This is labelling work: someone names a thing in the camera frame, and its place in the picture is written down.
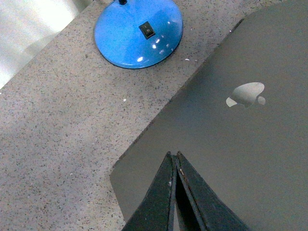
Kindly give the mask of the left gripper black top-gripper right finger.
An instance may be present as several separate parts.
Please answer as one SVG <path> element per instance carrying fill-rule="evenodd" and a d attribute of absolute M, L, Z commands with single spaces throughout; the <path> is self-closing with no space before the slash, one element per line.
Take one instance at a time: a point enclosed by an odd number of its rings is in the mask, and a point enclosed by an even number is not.
<path fill-rule="evenodd" d="M 206 231 L 248 231 L 249 227 L 229 209 L 210 188 L 206 181 L 178 152 L 176 157 L 180 179 L 184 189 L 198 211 L 199 220 Z"/>

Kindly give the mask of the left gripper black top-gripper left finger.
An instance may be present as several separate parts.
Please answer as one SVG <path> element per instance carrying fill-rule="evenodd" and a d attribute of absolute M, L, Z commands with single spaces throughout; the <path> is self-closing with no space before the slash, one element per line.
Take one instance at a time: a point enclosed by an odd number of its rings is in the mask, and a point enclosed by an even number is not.
<path fill-rule="evenodd" d="M 177 166 L 167 152 L 143 201 L 125 224 L 124 231 L 172 231 L 176 201 Z"/>

